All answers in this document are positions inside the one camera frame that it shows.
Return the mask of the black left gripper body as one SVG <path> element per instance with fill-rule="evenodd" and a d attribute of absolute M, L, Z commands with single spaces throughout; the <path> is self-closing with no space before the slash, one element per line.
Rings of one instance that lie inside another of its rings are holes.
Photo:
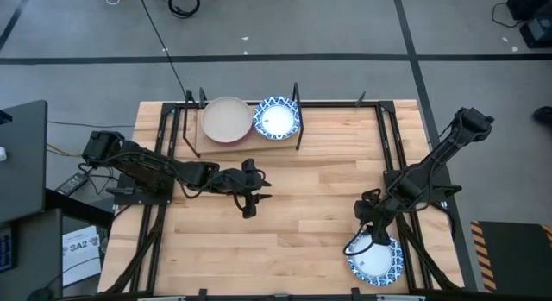
<path fill-rule="evenodd" d="M 217 171 L 214 174 L 214 192 L 216 194 L 245 197 L 254 188 L 246 186 L 246 174 L 235 168 Z"/>

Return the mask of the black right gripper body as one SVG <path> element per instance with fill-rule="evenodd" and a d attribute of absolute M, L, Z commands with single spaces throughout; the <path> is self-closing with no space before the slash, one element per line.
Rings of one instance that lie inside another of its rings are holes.
<path fill-rule="evenodd" d="M 372 232 L 384 232 L 387 226 L 386 215 L 380 207 L 381 189 L 364 191 L 361 198 L 354 202 L 354 216 L 361 227 L 370 226 Z"/>

